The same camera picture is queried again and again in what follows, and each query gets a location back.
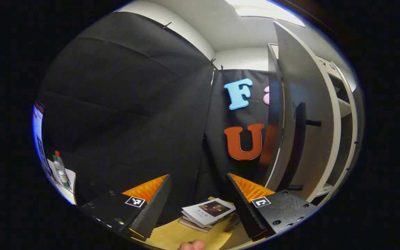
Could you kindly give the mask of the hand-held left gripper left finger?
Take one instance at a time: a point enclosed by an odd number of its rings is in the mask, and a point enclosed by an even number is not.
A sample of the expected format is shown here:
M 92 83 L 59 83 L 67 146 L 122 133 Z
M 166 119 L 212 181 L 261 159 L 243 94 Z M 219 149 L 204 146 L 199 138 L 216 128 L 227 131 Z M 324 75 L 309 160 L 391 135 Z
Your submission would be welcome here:
M 125 238 L 151 236 L 172 188 L 170 174 L 124 192 L 108 191 L 81 206 L 83 213 Z

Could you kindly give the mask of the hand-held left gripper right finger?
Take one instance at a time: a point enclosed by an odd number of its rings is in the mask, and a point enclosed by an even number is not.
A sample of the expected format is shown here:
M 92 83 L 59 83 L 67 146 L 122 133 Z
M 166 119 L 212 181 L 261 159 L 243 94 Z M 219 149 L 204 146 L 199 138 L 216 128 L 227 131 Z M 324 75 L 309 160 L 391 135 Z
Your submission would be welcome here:
M 226 174 L 226 185 L 227 199 L 252 241 L 291 229 L 318 209 L 288 190 L 274 192 L 232 173 Z

